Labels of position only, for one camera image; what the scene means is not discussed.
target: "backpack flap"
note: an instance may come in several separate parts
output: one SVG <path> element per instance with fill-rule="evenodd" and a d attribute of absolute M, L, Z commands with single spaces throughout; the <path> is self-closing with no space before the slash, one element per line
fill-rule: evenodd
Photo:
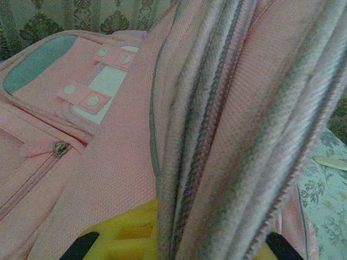
<path fill-rule="evenodd" d="M 30 114 L 89 142 L 131 66 L 143 34 L 65 31 L 0 67 L 2 94 Z"/>

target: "teal fabric panel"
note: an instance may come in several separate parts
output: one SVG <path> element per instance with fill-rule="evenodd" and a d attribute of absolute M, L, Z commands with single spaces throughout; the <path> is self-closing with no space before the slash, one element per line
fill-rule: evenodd
<path fill-rule="evenodd" d="M 326 129 L 312 157 L 347 162 L 347 145 Z M 316 231 L 319 259 L 347 256 L 347 172 L 307 161 L 299 182 L 301 204 Z"/>
<path fill-rule="evenodd" d="M 7 93 L 12 95 L 36 79 L 45 69 L 67 53 L 76 39 L 77 36 L 71 35 L 57 37 L 30 54 L 6 76 L 3 85 Z"/>

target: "black plastic piece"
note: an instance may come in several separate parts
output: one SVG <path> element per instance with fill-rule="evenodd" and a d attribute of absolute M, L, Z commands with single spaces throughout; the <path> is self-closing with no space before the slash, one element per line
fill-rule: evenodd
<path fill-rule="evenodd" d="M 82 260 L 99 235 L 97 232 L 90 232 L 77 238 L 59 260 Z"/>
<path fill-rule="evenodd" d="M 271 232 L 266 238 L 266 244 L 278 260 L 304 260 L 284 236 Z"/>

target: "white fabric patch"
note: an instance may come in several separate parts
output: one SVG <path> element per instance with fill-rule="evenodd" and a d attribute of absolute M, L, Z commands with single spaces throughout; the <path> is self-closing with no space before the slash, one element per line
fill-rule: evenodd
<path fill-rule="evenodd" d="M 122 48 L 133 52 L 138 51 L 138 48 L 133 46 L 124 46 Z M 109 102 L 96 115 L 88 113 L 87 111 L 84 111 L 77 106 L 73 106 L 74 112 L 99 125 L 106 115 L 106 112 L 109 109 L 114 97 L 116 96 L 125 76 L 125 71 L 110 66 L 105 66 L 91 82 L 89 87 L 105 95 L 111 96 Z"/>

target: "green patterned fabric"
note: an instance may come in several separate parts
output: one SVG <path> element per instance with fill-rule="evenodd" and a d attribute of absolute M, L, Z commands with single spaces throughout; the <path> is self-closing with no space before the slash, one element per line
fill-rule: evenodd
<path fill-rule="evenodd" d="M 0 61 L 63 30 L 148 30 L 169 5 L 170 0 L 3 0 Z"/>
<path fill-rule="evenodd" d="M 347 145 L 347 89 L 330 118 L 328 128 Z"/>
<path fill-rule="evenodd" d="M 328 129 L 312 156 L 321 155 L 347 162 L 347 146 Z M 301 202 L 316 230 L 319 258 L 347 256 L 347 172 L 310 159 L 300 178 Z"/>

